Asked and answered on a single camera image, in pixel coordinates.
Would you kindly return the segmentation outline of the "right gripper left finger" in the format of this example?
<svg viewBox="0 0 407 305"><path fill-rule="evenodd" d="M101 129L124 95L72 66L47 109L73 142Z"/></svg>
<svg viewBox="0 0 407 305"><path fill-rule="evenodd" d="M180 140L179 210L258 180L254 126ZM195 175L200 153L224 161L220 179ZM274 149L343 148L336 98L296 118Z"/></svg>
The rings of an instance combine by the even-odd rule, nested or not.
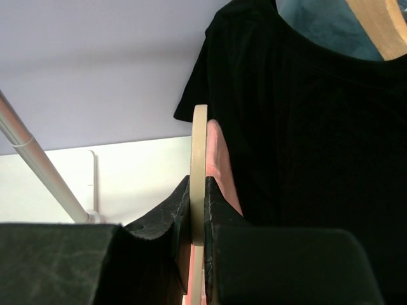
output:
<svg viewBox="0 0 407 305"><path fill-rule="evenodd" d="M188 289L189 180L113 224L1 225L2 304L180 304Z"/></svg>

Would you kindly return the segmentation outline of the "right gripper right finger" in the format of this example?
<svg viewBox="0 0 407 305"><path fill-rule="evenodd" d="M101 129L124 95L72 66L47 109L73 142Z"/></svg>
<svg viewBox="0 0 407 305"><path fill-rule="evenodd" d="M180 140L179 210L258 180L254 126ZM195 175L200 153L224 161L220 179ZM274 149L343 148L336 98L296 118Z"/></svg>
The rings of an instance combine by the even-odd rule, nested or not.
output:
<svg viewBox="0 0 407 305"><path fill-rule="evenodd" d="M205 190L208 304L383 304L361 244L340 229L255 227L209 177Z"/></svg>

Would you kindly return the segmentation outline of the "salmon pink t shirt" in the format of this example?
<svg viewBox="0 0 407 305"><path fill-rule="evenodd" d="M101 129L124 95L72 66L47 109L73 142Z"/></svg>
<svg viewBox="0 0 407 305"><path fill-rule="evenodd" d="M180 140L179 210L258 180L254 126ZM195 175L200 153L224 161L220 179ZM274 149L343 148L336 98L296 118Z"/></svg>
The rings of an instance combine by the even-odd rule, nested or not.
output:
<svg viewBox="0 0 407 305"><path fill-rule="evenodd" d="M215 119L207 122L206 176L214 177L224 199L243 215L238 200L230 156L223 132Z"/></svg>

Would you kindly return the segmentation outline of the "light wooden hanger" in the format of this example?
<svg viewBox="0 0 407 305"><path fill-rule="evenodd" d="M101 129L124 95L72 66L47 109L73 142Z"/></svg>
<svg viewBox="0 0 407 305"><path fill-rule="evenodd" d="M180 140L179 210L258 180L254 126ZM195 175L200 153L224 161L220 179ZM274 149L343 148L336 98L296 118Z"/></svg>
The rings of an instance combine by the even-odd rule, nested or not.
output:
<svg viewBox="0 0 407 305"><path fill-rule="evenodd" d="M191 129L190 224L194 246L190 303L202 301L204 264L204 201L207 149L207 106L196 105Z"/></svg>

